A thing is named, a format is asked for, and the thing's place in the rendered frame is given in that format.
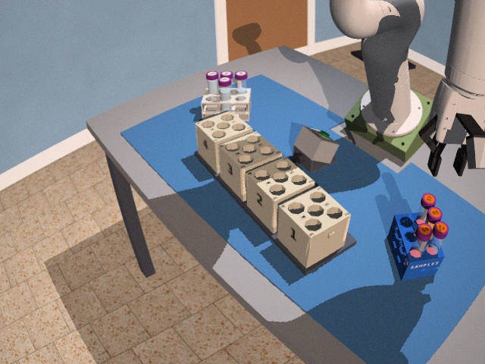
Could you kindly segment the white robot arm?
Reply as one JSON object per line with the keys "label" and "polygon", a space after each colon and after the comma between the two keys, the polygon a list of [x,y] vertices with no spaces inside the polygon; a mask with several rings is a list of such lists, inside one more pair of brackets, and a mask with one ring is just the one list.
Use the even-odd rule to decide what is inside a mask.
{"label": "white robot arm", "polygon": [[[424,0],[330,0],[330,13],[341,33],[365,39],[366,124],[389,137],[412,132],[422,106],[410,90],[407,50],[423,20]],[[445,75],[458,88],[485,95],[485,0],[455,0]],[[471,115],[455,116],[470,135],[468,169],[485,169],[484,131]]]}

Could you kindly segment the orange tube with purple cap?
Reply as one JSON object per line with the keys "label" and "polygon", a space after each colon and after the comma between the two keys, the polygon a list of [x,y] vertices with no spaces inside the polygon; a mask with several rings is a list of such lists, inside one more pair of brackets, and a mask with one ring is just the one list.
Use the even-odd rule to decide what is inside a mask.
{"label": "orange tube with purple cap", "polygon": [[430,207],[427,212],[427,218],[425,223],[429,224],[433,229],[433,226],[435,225],[435,223],[437,221],[441,221],[442,216],[443,216],[443,213],[439,208]]}

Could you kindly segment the purple-capped centrifuge tube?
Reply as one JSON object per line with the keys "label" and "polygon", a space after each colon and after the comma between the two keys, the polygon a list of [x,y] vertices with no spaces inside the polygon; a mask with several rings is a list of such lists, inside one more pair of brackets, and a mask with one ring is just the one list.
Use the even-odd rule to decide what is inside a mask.
{"label": "purple-capped centrifuge tube", "polygon": [[[231,71],[223,71],[223,72],[221,72],[221,77],[229,77],[229,78],[231,78],[231,82],[232,82],[233,72],[231,72]],[[233,84],[231,84],[231,93],[233,93]]]}

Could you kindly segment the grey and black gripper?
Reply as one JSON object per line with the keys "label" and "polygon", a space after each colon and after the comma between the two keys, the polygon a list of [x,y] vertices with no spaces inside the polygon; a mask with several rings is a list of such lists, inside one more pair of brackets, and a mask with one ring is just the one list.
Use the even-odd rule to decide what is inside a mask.
{"label": "grey and black gripper", "polygon": [[[485,95],[468,93],[447,78],[442,78],[434,96],[428,123],[418,133],[431,150],[427,165],[433,177],[438,175],[442,161],[440,155],[446,144],[461,144],[453,167],[458,176],[462,176],[465,169],[468,160],[466,137],[470,135],[458,121],[456,113],[471,115],[484,131]],[[436,133],[431,139],[430,135],[434,131]]]}

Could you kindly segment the blue bench mat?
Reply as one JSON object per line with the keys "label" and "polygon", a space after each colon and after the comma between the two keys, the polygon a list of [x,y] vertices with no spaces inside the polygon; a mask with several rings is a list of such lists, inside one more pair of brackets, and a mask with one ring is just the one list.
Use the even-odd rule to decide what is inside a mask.
{"label": "blue bench mat", "polygon": [[[411,163],[399,174],[331,129],[345,119],[266,77],[247,79],[249,121],[293,160],[302,126],[326,131],[338,161],[310,173],[350,213],[356,244],[303,273],[195,157],[202,97],[120,134],[241,256],[367,364],[426,364],[485,285],[485,214]],[[389,231],[394,215],[436,197],[449,232],[435,275],[401,281]]]}

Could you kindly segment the white tube rack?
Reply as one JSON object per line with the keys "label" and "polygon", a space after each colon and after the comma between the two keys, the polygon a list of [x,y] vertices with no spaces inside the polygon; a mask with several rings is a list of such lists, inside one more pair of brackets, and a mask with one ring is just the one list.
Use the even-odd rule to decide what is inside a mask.
{"label": "white tube rack", "polygon": [[[251,89],[247,88],[246,94],[238,94],[236,93],[236,88],[233,88],[233,93],[231,93],[231,100],[229,101],[221,101],[220,100],[220,93],[216,94],[209,94],[208,89],[205,90],[205,94],[202,99],[202,120],[207,118],[214,117],[216,115],[222,114],[228,111],[221,111],[221,104],[231,104],[231,111],[241,118],[243,121],[249,121],[250,112],[251,112],[251,103],[250,103],[250,92]],[[209,97],[215,97],[216,100],[209,101]],[[244,101],[237,101],[236,98],[243,97],[246,100]],[[249,106],[250,105],[250,106]],[[208,108],[209,107],[209,108]],[[216,107],[216,108],[212,108]],[[238,108],[236,108],[238,107]],[[211,110],[211,111],[206,111]],[[205,115],[205,114],[216,114],[216,115]]]}

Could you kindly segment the blue tube rack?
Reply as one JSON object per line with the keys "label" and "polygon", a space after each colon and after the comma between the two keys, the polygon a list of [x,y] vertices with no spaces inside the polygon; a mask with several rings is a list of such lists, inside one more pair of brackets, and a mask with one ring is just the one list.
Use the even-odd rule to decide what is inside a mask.
{"label": "blue tube rack", "polygon": [[[444,258],[441,247],[436,255],[431,255],[427,252],[426,247],[429,241],[427,241],[421,257],[415,258],[411,255],[409,250],[413,244],[414,234],[418,227],[416,222],[417,215],[418,212],[394,215],[388,234],[401,281],[435,275]],[[405,261],[407,258],[408,265],[406,265]]]}

